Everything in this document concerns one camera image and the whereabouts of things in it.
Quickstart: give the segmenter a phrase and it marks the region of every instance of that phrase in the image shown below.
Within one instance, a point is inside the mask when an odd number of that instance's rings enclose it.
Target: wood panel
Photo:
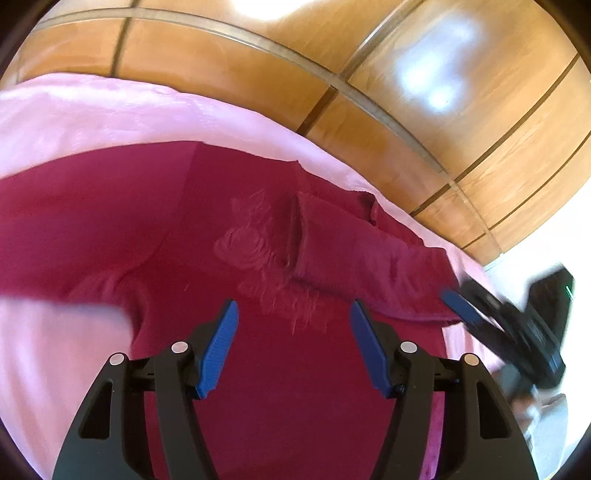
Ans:
[[[201,15],[245,28],[338,73],[364,39],[401,3],[402,0],[142,0],[140,6]]]
[[[488,265],[499,256],[499,248],[489,236],[483,236],[464,249],[480,265]]]
[[[182,25],[133,20],[118,76],[239,105],[297,129],[327,85],[289,61]]]
[[[419,213],[415,220],[458,247],[472,242],[484,233],[464,201],[448,190]]]
[[[350,82],[456,176],[532,108],[575,54],[534,0],[427,0]]]
[[[308,138],[361,173],[406,212],[446,184],[403,140],[342,95],[330,104]]]
[[[590,81],[578,60],[540,108],[459,183],[488,226],[548,180],[591,130]]]
[[[491,230],[503,252],[516,246],[555,214],[590,176],[591,141],[587,140],[556,176]]]
[[[21,47],[19,80],[51,72],[107,76],[123,19],[88,20],[31,34]]]
[[[46,13],[41,21],[59,17],[60,15],[96,10],[98,8],[130,7],[131,2],[132,0],[60,0]]]

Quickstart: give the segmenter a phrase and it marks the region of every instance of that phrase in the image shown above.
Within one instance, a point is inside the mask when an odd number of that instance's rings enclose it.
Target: blue gripper pad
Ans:
[[[197,394],[204,399],[216,388],[222,373],[223,364],[238,328],[238,305],[231,301],[219,320],[217,330],[201,360],[201,379],[197,384]]]
[[[388,375],[388,358],[359,302],[354,301],[351,305],[350,317],[353,335],[361,350],[371,383],[384,397],[390,398],[393,387]]]
[[[458,292],[447,288],[439,294],[439,297],[445,305],[457,313],[464,323],[474,325],[478,328],[486,322],[476,309]]]

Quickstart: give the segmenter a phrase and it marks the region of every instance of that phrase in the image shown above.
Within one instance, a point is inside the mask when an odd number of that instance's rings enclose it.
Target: pink fabric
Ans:
[[[477,262],[387,201],[357,172],[255,112],[167,87],[80,74],[49,74],[0,92],[0,178],[84,151],[175,140],[299,161],[305,170],[345,190],[371,192],[425,246],[444,248],[458,278],[468,274],[492,289]],[[22,328],[15,330],[15,325]],[[490,369],[500,364],[462,325],[447,327],[443,334],[450,358],[472,351]],[[130,341],[129,324],[104,307],[90,312],[0,299],[0,417],[43,478],[51,477],[63,437],[96,372],[110,353],[126,351]],[[59,360],[68,349],[69,357],[80,352],[80,362],[64,370]],[[46,383],[36,381],[40,378]],[[39,385],[46,385],[42,394]]]

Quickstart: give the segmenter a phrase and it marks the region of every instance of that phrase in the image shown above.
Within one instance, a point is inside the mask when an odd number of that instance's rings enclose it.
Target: pink bed sheet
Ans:
[[[299,161],[345,190],[373,193],[428,247],[442,247],[458,278],[470,275],[492,290],[484,269],[387,201],[353,169],[268,118],[167,87],[91,75],[53,73],[0,92],[0,179],[56,158],[98,148],[197,140],[260,157]],[[462,325],[443,329],[447,354],[500,360]],[[115,351],[131,344],[128,319],[105,306],[63,306],[0,298],[0,417],[44,478],[86,390]]]

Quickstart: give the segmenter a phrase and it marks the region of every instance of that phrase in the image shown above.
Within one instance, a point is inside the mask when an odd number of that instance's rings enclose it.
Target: red towel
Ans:
[[[369,225],[373,197],[295,162],[195,142],[62,158],[0,181],[0,192],[0,294],[122,306],[136,358],[185,338],[225,298],[238,301],[219,385],[196,403],[222,480],[370,477],[393,402],[371,387],[349,302],[291,280],[285,264],[297,192],[346,212],[336,236],[352,220]],[[445,356],[440,323],[375,317]],[[424,479],[434,475],[442,406],[437,397]],[[147,425],[165,480],[153,403]]]
[[[383,232],[403,240],[407,245],[416,245],[423,247],[423,239],[415,235],[415,233],[407,226],[396,221],[384,212],[384,209],[378,202],[374,202],[371,209],[371,222]]]
[[[444,249],[409,246],[301,192],[292,216],[294,278],[392,318],[459,320],[439,299],[443,288],[457,287]]]

